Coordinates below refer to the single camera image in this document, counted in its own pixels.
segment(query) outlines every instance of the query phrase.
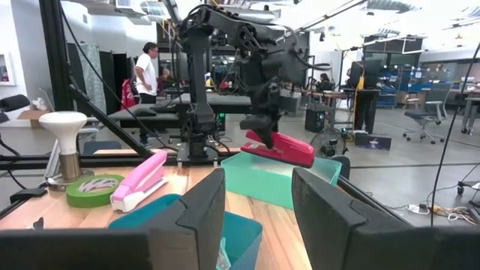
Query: red bag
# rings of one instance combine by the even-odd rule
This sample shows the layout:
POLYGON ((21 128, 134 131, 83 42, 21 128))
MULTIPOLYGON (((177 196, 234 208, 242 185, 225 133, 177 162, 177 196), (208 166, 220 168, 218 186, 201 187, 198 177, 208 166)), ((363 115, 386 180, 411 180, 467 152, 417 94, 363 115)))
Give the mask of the red bag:
POLYGON ((130 79, 124 79, 121 84, 121 103, 124 105, 122 109, 137 105, 135 103, 134 93, 130 87, 130 79))

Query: black box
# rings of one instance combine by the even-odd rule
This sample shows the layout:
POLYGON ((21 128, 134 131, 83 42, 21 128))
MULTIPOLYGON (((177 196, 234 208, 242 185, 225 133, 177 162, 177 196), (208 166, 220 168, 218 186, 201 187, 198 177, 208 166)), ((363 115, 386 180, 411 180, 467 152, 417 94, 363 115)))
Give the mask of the black box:
POLYGON ((323 105, 310 103, 305 113, 305 129, 311 132, 320 132, 325 127, 326 111, 323 105))
POLYGON ((375 150, 390 150, 392 145, 392 138, 377 134, 357 133, 355 135, 355 146, 375 149, 375 150))

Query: pink stapler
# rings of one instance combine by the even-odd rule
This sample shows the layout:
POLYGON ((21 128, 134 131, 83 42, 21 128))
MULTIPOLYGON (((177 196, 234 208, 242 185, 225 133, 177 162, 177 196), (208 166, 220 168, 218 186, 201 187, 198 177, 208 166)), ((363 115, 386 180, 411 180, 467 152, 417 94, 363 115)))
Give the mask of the pink stapler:
POLYGON ((163 165, 167 153, 159 151, 133 169, 110 197, 114 210, 130 212, 150 194, 167 183, 163 165))

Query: mint green tray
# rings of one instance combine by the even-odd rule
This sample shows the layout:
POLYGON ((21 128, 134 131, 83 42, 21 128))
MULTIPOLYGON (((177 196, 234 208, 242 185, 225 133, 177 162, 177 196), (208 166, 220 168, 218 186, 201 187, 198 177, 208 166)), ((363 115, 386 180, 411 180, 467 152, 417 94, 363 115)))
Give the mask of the mint green tray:
MULTIPOLYGON (((292 172, 296 166, 245 152, 222 161, 221 166, 225 169, 228 191, 293 209, 292 172)), ((340 162, 315 158, 307 170, 337 185, 341 167, 340 162)))

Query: white lamp shade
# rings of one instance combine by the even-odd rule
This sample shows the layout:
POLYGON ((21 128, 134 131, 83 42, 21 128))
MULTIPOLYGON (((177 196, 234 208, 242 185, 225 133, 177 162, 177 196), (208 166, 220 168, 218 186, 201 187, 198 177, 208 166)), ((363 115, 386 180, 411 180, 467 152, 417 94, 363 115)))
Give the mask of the white lamp shade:
POLYGON ((87 122, 86 115, 81 112, 50 112, 42 115, 38 121, 55 135, 61 155, 77 153, 77 134, 87 122))

